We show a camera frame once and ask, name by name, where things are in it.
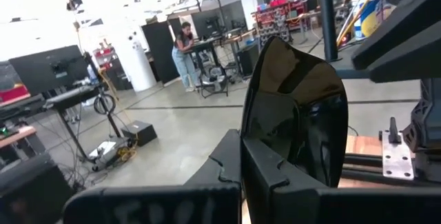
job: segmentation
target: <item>computer monitor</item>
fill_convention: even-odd
[[[88,76],[88,64],[77,45],[18,57],[9,62],[32,96],[72,85]]]

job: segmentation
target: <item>concrete floor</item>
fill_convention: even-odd
[[[317,41],[307,34],[308,41],[294,45],[308,49]],[[312,53],[322,56],[323,46]],[[396,117],[398,127],[410,121],[410,111],[419,98],[419,82],[374,84],[366,79],[344,80],[349,104],[349,124],[362,136],[377,136],[378,130],[388,128],[389,118]],[[181,82],[163,88],[160,84],[144,92],[119,92],[120,106],[116,109],[116,124],[121,128],[130,120],[151,123],[158,139],[137,150],[128,163],[106,172],[88,175],[87,163],[76,162],[76,170],[86,186],[140,186],[183,184],[205,162],[226,131],[239,128],[246,85],[237,83],[229,96],[217,94],[207,99],[198,93],[185,93]],[[55,114],[41,114],[30,120],[53,159],[62,168],[74,167],[75,146]],[[81,110],[79,140],[90,151],[106,139],[110,125],[105,116],[92,108]]]

